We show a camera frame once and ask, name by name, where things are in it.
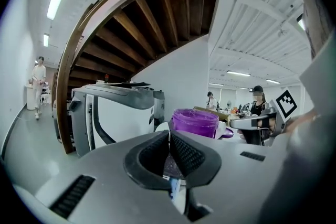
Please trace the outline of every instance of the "person in white outfit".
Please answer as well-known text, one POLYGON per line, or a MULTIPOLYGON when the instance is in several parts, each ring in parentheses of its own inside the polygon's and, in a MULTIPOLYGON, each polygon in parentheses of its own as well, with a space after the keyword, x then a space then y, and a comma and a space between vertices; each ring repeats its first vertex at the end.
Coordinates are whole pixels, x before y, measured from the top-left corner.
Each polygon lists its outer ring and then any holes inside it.
POLYGON ((212 111, 217 111, 217 99, 214 98, 212 92, 208 92, 208 97, 209 97, 209 100, 207 102, 206 108, 212 111))
POLYGON ((44 82, 46 80, 46 68, 43 65, 44 57, 38 57, 38 65, 34 67, 32 72, 32 80, 33 80, 33 89, 34 89, 34 96, 35 96, 35 119, 39 119, 39 115, 41 114, 40 111, 40 100, 42 94, 42 88, 44 82))

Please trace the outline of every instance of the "gray floor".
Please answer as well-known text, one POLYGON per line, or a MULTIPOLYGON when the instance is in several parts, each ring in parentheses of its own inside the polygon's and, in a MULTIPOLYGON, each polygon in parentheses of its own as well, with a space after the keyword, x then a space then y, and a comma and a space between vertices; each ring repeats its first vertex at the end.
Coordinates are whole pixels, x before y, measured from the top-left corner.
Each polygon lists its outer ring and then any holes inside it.
POLYGON ((71 166, 76 152, 66 154, 58 142, 50 105, 42 106, 40 119, 25 110, 17 120, 5 153, 5 166, 13 183, 31 194, 52 176, 71 166))

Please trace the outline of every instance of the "white pants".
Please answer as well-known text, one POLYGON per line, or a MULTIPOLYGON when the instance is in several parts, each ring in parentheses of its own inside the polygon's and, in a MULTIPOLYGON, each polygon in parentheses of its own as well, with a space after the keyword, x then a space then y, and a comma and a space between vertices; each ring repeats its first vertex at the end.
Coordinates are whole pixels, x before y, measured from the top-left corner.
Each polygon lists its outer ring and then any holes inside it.
POLYGON ((42 85, 35 84, 33 87, 34 87, 34 96, 35 96, 35 108, 39 110, 43 84, 42 85))

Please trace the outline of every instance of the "chair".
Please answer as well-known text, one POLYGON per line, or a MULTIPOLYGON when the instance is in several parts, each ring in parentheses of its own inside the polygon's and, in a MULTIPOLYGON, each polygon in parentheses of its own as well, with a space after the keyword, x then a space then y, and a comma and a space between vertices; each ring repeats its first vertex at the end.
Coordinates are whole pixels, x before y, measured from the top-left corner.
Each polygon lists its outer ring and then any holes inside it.
POLYGON ((51 98, 50 98, 50 89, 49 89, 49 86, 47 87, 46 89, 46 93, 44 94, 41 94, 41 100, 40 100, 40 103, 41 104, 51 104, 51 98))

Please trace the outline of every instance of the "white ceiling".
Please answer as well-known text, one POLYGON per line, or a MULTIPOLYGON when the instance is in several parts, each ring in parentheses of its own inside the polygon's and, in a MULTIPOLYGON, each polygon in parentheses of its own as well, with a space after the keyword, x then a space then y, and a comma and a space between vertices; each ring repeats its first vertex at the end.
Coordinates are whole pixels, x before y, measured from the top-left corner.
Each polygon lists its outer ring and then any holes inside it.
MULTIPOLYGON (((74 25, 90 3, 97 0, 62 0, 53 21, 46 17, 50 0, 29 0, 29 18, 38 54, 56 67, 74 25), (43 33, 50 34, 43 47, 43 33)), ((298 83, 310 63, 308 39, 296 18, 302 0, 217 0, 216 16, 209 35, 211 83, 228 88, 298 83), (251 77, 226 71, 250 73, 251 77)))
POLYGON ((225 9, 231 14, 218 38, 210 40, 215 46, 209 82, 226 88, 276 85, 266 79, 282 85, 299 83, 311 62, 306 33, 296 21, 303 13, 302 0, 235 0, 232 5, 219 1, 215 24, 225 9), (251 77, 227 74, 229 70, 251 77))

